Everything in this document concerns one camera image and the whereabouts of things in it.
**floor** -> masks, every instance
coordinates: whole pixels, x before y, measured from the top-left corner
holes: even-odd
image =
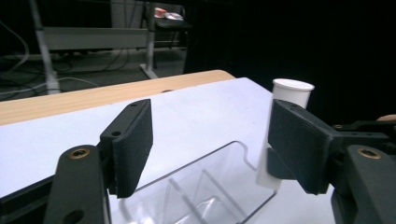
[[[182,74],[186,50],[155,49],[154,69],[161,77]],[[41,56],[8,55],[0,58],[0,101],[16,100],[47,94]],[[69,54],[51,54],[58,73],[61,92],[78,91],[149,79],[139,64],[146,62],[145,49],[110,49]]]

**transparent container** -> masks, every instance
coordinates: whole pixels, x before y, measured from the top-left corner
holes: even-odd
[[[256,184],[248,148],[231,142],[121,199],[117,223],[244,223],[276,192]]]

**paper cup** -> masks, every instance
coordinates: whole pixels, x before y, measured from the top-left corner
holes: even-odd
[[[286,78],[276,78],[273,83],[274,99],[289,101],[303,108],[306,108],[309,95],[315,88],[309,83]]]

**white cup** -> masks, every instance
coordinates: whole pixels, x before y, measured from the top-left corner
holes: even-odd
[[[308,104],[309,95],[311,91],[315,88],[313,85],[286,78],[276,78],[273,80],[273,99],[284,100],[294,104],[301,106],[302,108],[306,108]],[[268,125],[269,120],[271,119],[271,112],[268,117]],[[257,172],[256,182],[258,185],[269,189],[279,189],[281,184],[281,179],[271,176],[267,172],[267,153],[268,147],[268,136],[265,136],[262,148],[262,154],[260,155],[260,163],[259,169]]]
[[[273,83],[274,99],[289,101],[303,108],[306,108],[309,95],[315,88],[309,83],[286,78],[276,78]]]

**table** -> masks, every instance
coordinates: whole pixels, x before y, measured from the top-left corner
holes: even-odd
[[[209,94],[207,96],[195,94],[196,92],[204,92],[203,90],[212,90],[212,93],[214,92],[215,94]],[[224,71],[214,70],[0,103],[0,124],[3,125],[3,127],[0,126],[0,129],[3,131],[0,137],[4,137],[3,140],[16,137],[20,138],[15,143],[0,141],[2,145],[0,153],[2,154],[3,160],[0,164],[3,168],[6,168],[6,170],[9,170],[9,168],[7,168],[8,166],[6,167],[5,163],[10,163],[9,167],[13,167],[12,172],[6,175],[8,177],[4,178],[13,178],[19,172],[26,170],[28,170],[29,173],[33,172],[35,174],[40,174],[42,172],[48,173],[48,171],[46,171],[47,166],[54,166],[56,164],[56,160],[54,159],[56,157],[53,155],[48,159],[43,159],[42,156],[44,156],[44,154],[35,153],[33,155],[34,158],[26,159],[23,157],[23,155],[26,157],[25,154],[18,150],[9,149],[20,148],[29,152],[30,147],[35,149],[46,148],[45,156],[48,157],[47,154],[51,153],[49,149],[59,150],[59,148],[53,148],[53,146],[62,149],[62,147],[70,147],[67,146],[67,144],[76,146],[75,144],[77,144],[78,141],[87,143],[87,139],[91,139],[90,141],[96,143],[98,136],[97,132],[101,132],[104,128],[102,126],[106,126],[109,122],[109,120],[103,119],[111,119],[119,113],[118,109],[108,113],[109,109],[113,110],[113,107],[120,107],[120,104],[123,104],[124,101],[147,97],[152,94],[155,94],[153,99],[156,101],[157,109],[166,109],[158,106],[172,105],[170,111],[165,111],[166,115],[170,114],[168,112],[177,112],[176,116],[177,118],[182,117],[182,122],[184,122],[183,120],[187,118],[189,114],[183,116],[186,115],[186,113],[183,114],[180,112],[178,106],[182,105],[180,109],[183,111],[186,106],[183,105],[183,102],[173,101],[174,98],[170,96],[177,96],[177,99],[184,98],[185,103],[191,102],[192,97],[193,104],[191,108],[194,112],[196,112],[194,109],[202,108],[200,105],[206,105],[205,101],[213,99],[215,103],[209,105],[220,104],[217,107],[210,106],[199,111],[201,113],[199,113],[197,117],[199,118],[198,121],[197,118],[192,117],[192,120],[189,120],[187,124],[182,123],[180,125],[177,124],[175,120],[171,120],[172,126],[177,126],[177,128],[178,125],[187,126],[187,129],[185,129],[187,133],[181,134],[190,136],[188,137],[190,139],[186,138],[187,141],[178,142],[177,147],[180,147],[182,150],[178,151],[177,155],[173,155],[173,157],[176,158],[174,158],[172,162],[169,161],[163,162],[166,164],[160,164],[158,161],[162,161],[164,156],[166,156],[165,154],[161,154],[163,149],[166,149],[166,146],[169,145],[175,146],[175,141],[171,139],[172,144],[168,144],[169,139],[167,139],[167,137],[164,138],[158,134],[155,135],[159,138],[157,137],[155,139],[155,141],[157,141],[156,148],[151,150],[152,152],[153,150],[155,151],[154,154],[150,154],[150,156],[154,157],[151,157],[151,161],[148,161],[148,166],[153,168],[152,171],[160,173],[165,165],[179,166],[179,164],[175,164],[178,163],[176,160],[191,160],[193,157],[198,158],[197,156],[199,156],[200,153],[207,153],[207,151],[211,150],[208,146],[215,145],[213,148],[216,148],[219,144],[222,144],[222,142],[229,142],[231,139],[241,140],[247,143],[248,146],[253,146],[252,148],[261,148],[260,145],[265,135],[263,127],[266,126],[265,122],[267,122],[265,114],[269,112],[268,103],[271,98],[271,93],[247,78],[234,78]],[[87,127],[87,125],[96,125],[96,123],[93,121],[87,124],[81,124],[80,121],[76,121],[76,119],[82,120],[92,115],[95,116],[95,120],[101,119],[101,122],[104,124],[99,125],[99,127]],[[155,132],[163,133],[163,130],[169,130],[169,128],[171,128],[169,126],[163,127],[163,125],[159,125],[159,121],[161,121],[159,117],[155,120],[158,121],[154,130]],[[202,129],[192,129],[192,125],[203,125],[206,130],[206,125],[209,125],[212,130],[201,132]],[[38,138],[32,139],[32,136],[25,137],[26,134],[32,132],[39,132],[39,134],[35,133]],[[141,181],[147,182],[149,175],[144,174],[142,176],[145,177],[141,179]],[[296,181],[283,181],[275,198],[272,199],[268,205],[264,206],[249,223],[264,223],[265,220],[265,223],[276,224],[333,224],[334,220],[330,204],[332,190],[329,189],[329,192],[328,194],[319,196],[307,195]],[[110,202],[113,205],[117,205],[113,198],[110,198]]]

